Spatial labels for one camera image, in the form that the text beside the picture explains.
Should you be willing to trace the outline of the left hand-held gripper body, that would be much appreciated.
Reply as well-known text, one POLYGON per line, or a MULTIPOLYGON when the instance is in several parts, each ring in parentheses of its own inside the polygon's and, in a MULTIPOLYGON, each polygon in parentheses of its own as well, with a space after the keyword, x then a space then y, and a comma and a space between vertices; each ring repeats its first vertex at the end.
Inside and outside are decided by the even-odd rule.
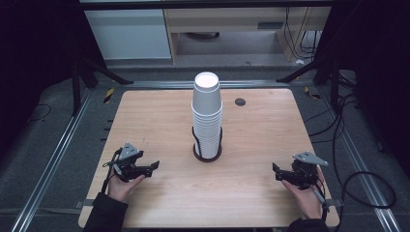
POLYGON ((144 174, 141 167, 137 167, 135 162, 143 156, 143 152, 127 142, 120 149, 118 158, 114 161, 113 168, 121 181, 127 183, 144 174))

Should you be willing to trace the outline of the stack of white paper cups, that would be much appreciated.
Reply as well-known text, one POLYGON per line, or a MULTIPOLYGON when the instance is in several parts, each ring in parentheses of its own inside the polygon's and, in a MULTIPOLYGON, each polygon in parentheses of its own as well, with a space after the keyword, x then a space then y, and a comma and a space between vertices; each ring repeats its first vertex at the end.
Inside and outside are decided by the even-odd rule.
POLYGON ((193 128, 196 136, 204 141, 201 146, 202 153, 208 156, 208 149, 215 152, 213 142, 218 143, 221 119, 222 100, 220 94, 220 81, 216 74, 212 72, 201 72, 193 84, 193 97, 191 110, 193 118, 193 128))

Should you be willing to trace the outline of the person's left hand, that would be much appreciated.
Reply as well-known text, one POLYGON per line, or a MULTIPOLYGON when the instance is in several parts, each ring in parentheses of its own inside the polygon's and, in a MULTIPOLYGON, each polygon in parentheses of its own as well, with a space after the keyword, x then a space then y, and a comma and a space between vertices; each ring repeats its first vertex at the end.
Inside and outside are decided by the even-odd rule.
POLYGON ((129 182, 123 182, 117 175, 113 175, 113 177, 108 181, 107 195, 114 200, 125 203, 132 190, 136 188, 144 179, 145 176, 140 175, 129 182))

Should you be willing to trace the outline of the metal floor rail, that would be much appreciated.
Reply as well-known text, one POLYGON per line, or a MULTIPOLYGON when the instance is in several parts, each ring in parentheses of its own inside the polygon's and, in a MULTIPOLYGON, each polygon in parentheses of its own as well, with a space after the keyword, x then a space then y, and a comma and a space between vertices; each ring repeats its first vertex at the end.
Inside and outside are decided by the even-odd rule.
POLYGON ((85 89, 84 96, 80 99, 80 107, 78 111, 74 114, 74 116, 71 117, 60 140, 56 145, 56 148, 51 155, 51 158, 44 168, 40 179, 36 183, 28 200, 19 211, 10 232, 27 231, 32 219, 34 218, 35 213, 38 211, 39 206, 44 199, 44 195, 48 190, 51 180, 58 170, 62 158, 66 154, 66 151, 71 144, 73 136, 78 128, 81 119, 83 118, 83 115, 94 92, 94 89, 85 89))
POLYGON ((319 94, 323 98, 324 103, 328 107, 330 114, 336 122, 334 135, 332 137, 332 156, 333 167, 337 176, 337 181, 339 182, 342 190, 342 196, 348 195, 357 203, 372 208, 378 217, 384 232, 402 232, 401 227, 399 226, 394 213, 391 210, 391 207, 396 201, 395 190, 385 179, 368 169, 356 146, 354 145, 347 128, 344 126, 342 115, 345 102, 348 100, 348 96, 342 98, 338 97, 338 111, 334 111, 331 107, 331 94, 326 92, 322 87, 319 88, 319 94), (346 150, 347 157, 351 159, 353 168, 355 169, 355 172, 350 174, 343 182, 340 180, 337 171, 336 142, 339 138, 344 149, 346 150), (354 194, 350 194, 347 191, 348 183, 354 178, 358 178, 360 180, 362 188, 366 193, 367 201, 358 200, 354 194), (389 187, 393 195, 391 202, 387 201, 381 188, 379 187, 379 183, 384 183, 387 187, 389 187))

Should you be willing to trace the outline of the white cabinet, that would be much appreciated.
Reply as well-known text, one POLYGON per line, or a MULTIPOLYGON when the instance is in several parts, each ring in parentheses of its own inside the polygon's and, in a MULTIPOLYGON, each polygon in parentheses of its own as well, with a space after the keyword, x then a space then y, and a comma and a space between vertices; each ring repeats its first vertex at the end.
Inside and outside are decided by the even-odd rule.
POLYGON ((104 60, 171 57, 162 10, 85 12, 104 60))

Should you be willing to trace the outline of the black metal stand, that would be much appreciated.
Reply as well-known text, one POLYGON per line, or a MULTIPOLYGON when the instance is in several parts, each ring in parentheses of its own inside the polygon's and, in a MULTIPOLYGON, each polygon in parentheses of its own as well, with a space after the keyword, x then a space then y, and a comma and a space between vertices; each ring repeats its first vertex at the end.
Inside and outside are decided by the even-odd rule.
POLYGON ((301 67, 290 75, 278 79, 280 83, 289 83, 295 80, 300 75, 309 71, 316 70, 316 75, 313 79, 315 85, 323 85, 327 80, 331 81, 331 107, 334 111, 338 111, 338 85, 340 77, 340 57, 335 55, 320 55, 309 64, 301 67))
POLYGON ((89 59, 83 58, 76 60, 72 65, 73 116, 79 112, 81 107, 80 80, 83 80, 87 88, 96 87, 98 81, 94 76, 94 72, 101 73, 121 85, 132 84, 132 81, 120 77, 114 72, 111 72, 108 68, 104 68, 89 59))

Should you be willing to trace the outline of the black wire cup holder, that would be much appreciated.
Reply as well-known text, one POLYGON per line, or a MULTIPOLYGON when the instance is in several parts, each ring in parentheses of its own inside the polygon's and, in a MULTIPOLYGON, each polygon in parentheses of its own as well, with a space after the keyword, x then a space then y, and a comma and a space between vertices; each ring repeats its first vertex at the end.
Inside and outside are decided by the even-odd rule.
POLYGON ((222 142, 222 129, 220 129, 220 135, 219 135, 218 143, 216 143, 216 142, 212 143, 212 145, 215 147, 215 152, 212 153, 211 150, 208 149, 208 151, 207 151, 208 156, 204 155, 202 153, 202 150, 201 150, 201 146, 204 145, 205 142, 201 141, 196 136, 194 128, 191 128, 191 133, 192 133, 192 135, 194 137, 194 140, 195 140, 195 142, 192 146, 192 152, 198 160, 203 161, 203 162, 212 162, 212 161, 217 160, 220 157, 221 152, 222 152, 222 145, 221 145, 221 142, 222 142))

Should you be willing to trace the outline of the person's right hand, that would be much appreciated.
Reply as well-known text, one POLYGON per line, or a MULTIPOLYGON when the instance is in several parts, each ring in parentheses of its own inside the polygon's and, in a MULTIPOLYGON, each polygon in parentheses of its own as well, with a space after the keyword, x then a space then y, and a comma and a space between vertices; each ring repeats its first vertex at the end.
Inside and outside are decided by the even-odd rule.
POLYGON ((321 219, 322 203, 316 196, 323 185, 323 173, 317 170, 318 182, 307 189, 298 189, 296 186, 283 180, 281 183, 293 195, 304 219, 321 219))

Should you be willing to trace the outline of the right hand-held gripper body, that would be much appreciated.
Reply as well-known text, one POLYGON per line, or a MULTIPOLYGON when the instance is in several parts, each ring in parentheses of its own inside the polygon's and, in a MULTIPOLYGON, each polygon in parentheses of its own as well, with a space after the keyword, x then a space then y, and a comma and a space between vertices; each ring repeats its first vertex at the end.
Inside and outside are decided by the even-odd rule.
POLYGON ((329 163, 309 151, 295 154, 291 166, 296 173, 296 183, 299 189, 307 189, 317 183, 319 177, 317 166, 328 166, 329 163))

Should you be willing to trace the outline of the light wooden desk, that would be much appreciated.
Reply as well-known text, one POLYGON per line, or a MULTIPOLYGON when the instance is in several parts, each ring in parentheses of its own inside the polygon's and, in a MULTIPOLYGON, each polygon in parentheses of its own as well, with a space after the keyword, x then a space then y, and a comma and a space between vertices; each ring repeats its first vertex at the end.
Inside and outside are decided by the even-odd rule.
POLYGON ((284 58, 297 59, 306 31, 322 31, 330 7, 285 7, 242 9, 164 10, 172 58, 176 56, 177 34, 225 31, 275 31, 284 58))

